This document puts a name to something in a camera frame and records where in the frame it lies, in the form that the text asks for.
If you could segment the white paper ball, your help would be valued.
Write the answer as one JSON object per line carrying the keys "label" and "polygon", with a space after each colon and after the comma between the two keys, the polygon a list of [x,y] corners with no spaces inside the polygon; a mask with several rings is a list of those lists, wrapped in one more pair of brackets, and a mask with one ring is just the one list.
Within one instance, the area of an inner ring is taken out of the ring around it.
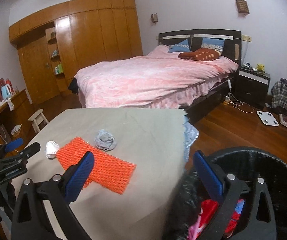
{"label": "white paper ball", "polygon": [[55,141],[48,141],[45,147],[45,155],[48,159],[56,158],[56,154],[59,151],[60,146]]}

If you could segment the orange foam mesh sheet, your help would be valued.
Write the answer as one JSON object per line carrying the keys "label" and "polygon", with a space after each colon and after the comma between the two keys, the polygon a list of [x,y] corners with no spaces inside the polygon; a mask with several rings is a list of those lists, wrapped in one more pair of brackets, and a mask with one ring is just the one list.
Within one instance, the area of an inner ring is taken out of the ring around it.
{"label": "orange foam mesh sheet", "polygon": [[81,137],[76,137],[61,147],[56,158],[63,169],[67,170],[71,165],[77,164],[88,151],[93,153],[95,164],[84,187],[94,181],[112,192],[123,194],[135,171],[135,164],[107,154],[88,144]]}

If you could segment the grey sock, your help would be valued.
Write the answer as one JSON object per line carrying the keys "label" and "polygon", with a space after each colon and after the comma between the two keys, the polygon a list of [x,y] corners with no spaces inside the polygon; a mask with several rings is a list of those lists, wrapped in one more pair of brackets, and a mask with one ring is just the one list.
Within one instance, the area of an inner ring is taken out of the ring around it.
{"label": "grey sock", "polygon": [[101,129],[95,137],[95,146],[100,150],[108,152],[117,146],[117,142],[110,132]]}

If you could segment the black trash bin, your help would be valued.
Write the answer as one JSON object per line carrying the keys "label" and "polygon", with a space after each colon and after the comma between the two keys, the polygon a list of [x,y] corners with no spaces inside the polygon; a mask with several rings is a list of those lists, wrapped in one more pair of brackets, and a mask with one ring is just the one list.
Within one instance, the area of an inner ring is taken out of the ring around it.
{"label": "black trash bin", "polygon": [[287,239],[287,164],[253,147],[205,156],[225,173],[223,204],[212,200],[194,166],[175,187],[163,239]]}

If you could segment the small white wooden stool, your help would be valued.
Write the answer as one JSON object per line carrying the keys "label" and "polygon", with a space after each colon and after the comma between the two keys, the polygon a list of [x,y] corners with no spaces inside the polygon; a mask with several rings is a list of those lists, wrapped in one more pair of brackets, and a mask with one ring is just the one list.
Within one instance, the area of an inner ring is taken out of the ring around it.
{"label": "small white wooden stool", "polygon": [[38,134],[41,129],[40,129],[40,124],[45,123],[46,125],[49,124],[48,119],[43,113],[43,109],[37,110],[32,116],[28,118],[28,121],[32,123],[32,127],[35,131],[36,134]]}

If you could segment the light blue electric kettle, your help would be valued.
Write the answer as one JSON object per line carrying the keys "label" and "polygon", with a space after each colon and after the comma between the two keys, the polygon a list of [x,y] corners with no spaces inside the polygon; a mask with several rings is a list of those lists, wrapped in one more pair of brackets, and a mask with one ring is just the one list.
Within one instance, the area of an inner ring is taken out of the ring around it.
{"label": "light blue electric kettle", "polygon": [[11,86],[9,84],[5,84],[1,87],[1,94],[3,100],[7,100],[11,97]]}

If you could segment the beige table cover cloth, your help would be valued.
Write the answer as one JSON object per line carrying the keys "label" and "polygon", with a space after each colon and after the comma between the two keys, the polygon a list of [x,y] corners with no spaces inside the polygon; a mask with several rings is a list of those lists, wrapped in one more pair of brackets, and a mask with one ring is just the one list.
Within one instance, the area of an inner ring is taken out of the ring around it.
{"label": "beige table cover cloth", "polygon": [[91,151],[95,165],[71,209],[92,239],[161,239],[174,189],[188,159],[182,109],[79,108],[35,137],[40,152],[13,180],[62,174]]}

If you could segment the black white nightstand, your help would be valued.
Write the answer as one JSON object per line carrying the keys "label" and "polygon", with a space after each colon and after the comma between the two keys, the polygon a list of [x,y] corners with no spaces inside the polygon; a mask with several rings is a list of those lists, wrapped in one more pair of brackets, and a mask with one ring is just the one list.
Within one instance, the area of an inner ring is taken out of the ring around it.
{"label": "black white nightstand", "polygon": [[238,69],[235,96],[257,109],[262,110],[270,85],[270,75],[260,73],[250,68],[240,67]]}

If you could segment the pink quilt bed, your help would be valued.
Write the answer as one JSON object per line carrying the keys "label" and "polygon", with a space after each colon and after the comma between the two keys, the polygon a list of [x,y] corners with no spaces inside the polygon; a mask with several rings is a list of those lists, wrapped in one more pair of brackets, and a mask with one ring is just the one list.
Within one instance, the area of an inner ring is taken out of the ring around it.
{"label": "pink quilt bed", "polygon": [[159,45],[146,56],[102,61],[75,75],[80,103],[85,108],[180,108],[206,96],[238,69],[220,56],[213,61],[192,61]]}

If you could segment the yellow plush toy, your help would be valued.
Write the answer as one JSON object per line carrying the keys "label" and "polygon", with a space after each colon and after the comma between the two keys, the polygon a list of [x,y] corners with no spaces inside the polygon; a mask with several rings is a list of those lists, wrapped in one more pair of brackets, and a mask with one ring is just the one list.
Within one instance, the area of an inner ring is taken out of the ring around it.
{"label": "yellow plush toy", "polygon": [[263,64],[257,64],[256,69],[258,73],[265,73],[265,65]]}

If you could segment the red dotted pillow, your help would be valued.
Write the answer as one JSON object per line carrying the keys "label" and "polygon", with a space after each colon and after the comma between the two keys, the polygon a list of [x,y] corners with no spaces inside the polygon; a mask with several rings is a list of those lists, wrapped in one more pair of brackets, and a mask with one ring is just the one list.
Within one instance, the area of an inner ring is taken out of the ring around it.
{"label": "red dotted pillow", "polygon": [[191,61],[214,61],[220,58],[221,52],[209,49],[200,48],[193,52],[183,52],[178,55],[178,58]]}

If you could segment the dark wooden headboard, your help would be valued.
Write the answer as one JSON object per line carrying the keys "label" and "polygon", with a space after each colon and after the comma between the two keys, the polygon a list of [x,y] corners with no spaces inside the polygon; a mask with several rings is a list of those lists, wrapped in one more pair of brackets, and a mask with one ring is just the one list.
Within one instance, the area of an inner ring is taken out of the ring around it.
{"label": "dark wooden headboard", "polygon": [[242,32],[227,29],[188,29],[159,33],[158,42],[173,45],[188,40],[191,51],[201,48],[205,40],[215,40],[224,43],[222,55],[241,66]]}

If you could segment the right blue pillow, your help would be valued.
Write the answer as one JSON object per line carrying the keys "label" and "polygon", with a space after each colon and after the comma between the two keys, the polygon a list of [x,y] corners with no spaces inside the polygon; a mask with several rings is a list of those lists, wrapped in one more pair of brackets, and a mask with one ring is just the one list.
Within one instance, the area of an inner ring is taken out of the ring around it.
{"label": "right blue pillow", "polygon": [[201,43],[201,48],[208,48],[216,50],[220,53],[224,50],[224,39],[216,39],[216,38],[203,38]]}

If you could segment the blue pillow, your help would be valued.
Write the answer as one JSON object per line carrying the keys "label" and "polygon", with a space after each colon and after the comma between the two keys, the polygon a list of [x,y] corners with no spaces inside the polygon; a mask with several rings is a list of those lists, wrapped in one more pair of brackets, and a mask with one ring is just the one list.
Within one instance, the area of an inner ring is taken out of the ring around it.
{"label": "blue pillow", "polygon": [[168,53],[174,53],[174,52],[190,52],[190,45],[188,43],[188,39],[183,40],[182,42],[179,42],[177,44],[169,45]]}
{"label": "blue pillow", "polygon": [[203,38],[201,43],[201,48],[208,48],[216,50],[220,53],[224,50],[224,39],[216,39],[216,38]]}

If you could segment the right wall lamp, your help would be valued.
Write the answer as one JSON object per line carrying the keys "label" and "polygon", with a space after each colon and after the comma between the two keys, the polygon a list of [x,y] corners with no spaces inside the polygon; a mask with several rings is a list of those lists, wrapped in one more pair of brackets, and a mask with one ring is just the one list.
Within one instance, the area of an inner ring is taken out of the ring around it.
{"label": "right wall lamp", "polygon": [[246,0],[236,0],[237,11],[239,14],[248,15],[249,7]]}

